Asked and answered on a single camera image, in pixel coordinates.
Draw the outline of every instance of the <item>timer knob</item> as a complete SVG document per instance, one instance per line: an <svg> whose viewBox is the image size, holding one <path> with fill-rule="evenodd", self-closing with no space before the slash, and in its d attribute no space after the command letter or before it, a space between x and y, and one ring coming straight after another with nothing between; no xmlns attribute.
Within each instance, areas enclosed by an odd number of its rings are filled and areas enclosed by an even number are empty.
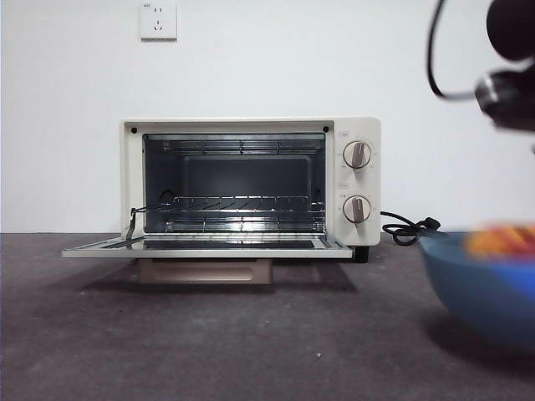
<svg viewBox="0 0 535 401"><path fill-rule="evenodd" d="M347 144L344 149L345 164L352 169L362 169L368 165L371 159L371 149L362 140Z"/></svg>
<svg viewBox="0 0 535 401"><path fill-rule="evenodd" d="M342 208L346 219L352 223L359 224L368 220L371 206L368 200L362 196L351 196Z"/></svg>

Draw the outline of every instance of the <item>black power cord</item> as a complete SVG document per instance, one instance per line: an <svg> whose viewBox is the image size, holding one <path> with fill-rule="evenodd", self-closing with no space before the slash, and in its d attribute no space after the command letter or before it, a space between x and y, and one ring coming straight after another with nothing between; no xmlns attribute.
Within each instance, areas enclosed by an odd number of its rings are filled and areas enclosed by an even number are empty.
<svg viewBox="0 0 535 401"><path fill-rule="evenodd" d="M437 232L441 227L441 223L435 219L427 217L425 220L414 223L409 219L390 213L388 211L381 211L382 216L393 217L397 220L403 221L405 224L385 224L383 230L394 238L396 244L400 246L411 246L418 241L419 234L424 231ZM402 241L401 238L409 237L409 240Z"/></svg>
<svg viewBox="0 0 535 401"><path fill-rule="evenodd" d="M435 15L431 23L431 28L429 30L429 41L427 43L427 79L429 80L429 85L433 93L439 98L446 100L468 100L473 99L476 95L473 91L471 92L460 92L455 94L445 94L441 91L435 81L435 75L433 74L433 53L434 53L434 43L435 43L435 33L436 27L439 20L441 19L442 9L446 0L439 0L436 4Z"/></svg>

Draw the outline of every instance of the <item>open oven door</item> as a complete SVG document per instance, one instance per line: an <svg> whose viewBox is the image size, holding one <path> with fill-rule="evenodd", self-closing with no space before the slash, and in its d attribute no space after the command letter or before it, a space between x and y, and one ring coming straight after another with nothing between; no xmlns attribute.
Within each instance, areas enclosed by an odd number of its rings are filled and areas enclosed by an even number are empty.
<svg viewBox="0 0 535 401"><path fill-rule="evenodd" d="M353 251L326 234L220 233L118 237L66 249L63 257L127 258L351 258Z"/></svg>

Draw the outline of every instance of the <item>white wall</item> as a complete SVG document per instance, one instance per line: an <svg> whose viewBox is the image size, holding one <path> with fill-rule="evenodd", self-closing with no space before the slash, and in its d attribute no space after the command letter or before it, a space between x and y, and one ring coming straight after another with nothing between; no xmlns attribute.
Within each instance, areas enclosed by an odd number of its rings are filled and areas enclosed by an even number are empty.
<svg viewBox="0 0 535 401"><path fill-rule="evenodd" d="M447 228L535 217L535 136L435 99L435 0L177 0L178 43L142 43L137 0L4 0L3 230L118 231L127 117L375 115L383 208ZM471 88L503 62L490 0L450 0L437 75Z"/></svg>

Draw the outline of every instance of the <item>wall outlet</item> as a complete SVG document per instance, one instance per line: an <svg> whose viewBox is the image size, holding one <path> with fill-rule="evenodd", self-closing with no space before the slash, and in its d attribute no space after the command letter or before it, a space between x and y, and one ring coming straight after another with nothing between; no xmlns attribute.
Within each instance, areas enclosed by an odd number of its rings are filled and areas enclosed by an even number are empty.
<svg viewBox="0 0 535 401"><path fill-rule="evenodd" d="M176 40L176 4L172 0L156 0L141 4L141 40Z"/></svg>

